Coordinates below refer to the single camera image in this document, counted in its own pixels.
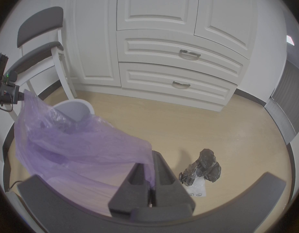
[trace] chair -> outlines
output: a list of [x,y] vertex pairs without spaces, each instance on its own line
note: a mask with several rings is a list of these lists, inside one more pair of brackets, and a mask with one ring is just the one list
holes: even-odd
[[[39,73],[55,66],[56,72],[61,81],[62,87],[68,99],[77,97],[70,74],[64,58],[64,48],[62,46],[61,28],[63,26],[63,9],[61,7],[51,7],[32,15],[19,28],[17,47],[19,48],[20,59],[9,69],[18,73],[16,85],[27,83],[29,90],[35,93],[30,79]],[[23,45],[33,38],[51,30],[57,29],[58,41],[46,43],[27,54],[23,55]]]

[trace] white cabinet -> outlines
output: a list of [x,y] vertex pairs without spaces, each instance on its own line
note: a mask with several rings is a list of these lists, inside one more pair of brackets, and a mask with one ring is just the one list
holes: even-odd
[[255,0],[199,0],[195,35],[250,59],[257,27]]
[[226,105],[237,85],[207,74],[177,67],[119,63],[123,88],[153,91],[202,100],[208,108],[220,111],[217,105]]
[[249,64],[248,59],[216,42],[168,30],[117,31],[117,51],[119,61],[180,67],[235,84],[241,82]]
[[73,82],[120,86],[117,0],[63,0],[63,38]]
[[117,30],[167,29],[194,34],[198,0],[118,0]]

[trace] chair seat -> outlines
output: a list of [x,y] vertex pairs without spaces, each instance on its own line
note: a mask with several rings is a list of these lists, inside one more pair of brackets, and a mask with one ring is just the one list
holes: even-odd
[[21,57],[8,69],[7,72],[9,73],[11,71],[15,71],[17,74],[20,74],[26,71],[38,62],[50,57],[51,49],[54,47],[57,47],[58,49],[63,51],[63,46],[58,41],[46,43]]

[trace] metal handle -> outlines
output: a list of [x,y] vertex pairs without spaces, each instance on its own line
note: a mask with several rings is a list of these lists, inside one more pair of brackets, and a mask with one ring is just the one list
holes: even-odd
[[190,87],[190,84],[189,84],[189,83],[179,83],[179,82],[175,82],[175,81],[173,81],[173,84],[177,84],[177,85],[181,85],[181,86]]
[[181,53],[181,52],[183,52],[183,53],[188,53],[188,54],[191,54],[191,55],[194,55],[194,56],[197,56],[197,57],[200,57],[200,56],[201,56],[200,53],[190,52],[190,51],[183,50],[183,49],[180,50],[180,53]]

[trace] wire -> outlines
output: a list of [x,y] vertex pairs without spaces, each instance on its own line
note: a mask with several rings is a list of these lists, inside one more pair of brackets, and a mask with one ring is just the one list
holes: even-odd
[[12,185],[11,185],[11,187],[9,187],[9,189],[8,189],[8,192],[13,188],[13,186],[16,184],[16,183],[18,183],[18,182],[22,182],[22,181],[15,181]]
[[11,101],[11,109],[10,110],[6,110],[0,107],[0,110],[2,111],[6,111],[6,112],[12,112],[13,111],[13,103],[12,103],[12,97],[10,95],[10,93],[8,93],[8,95],[10,96],[10,101]]

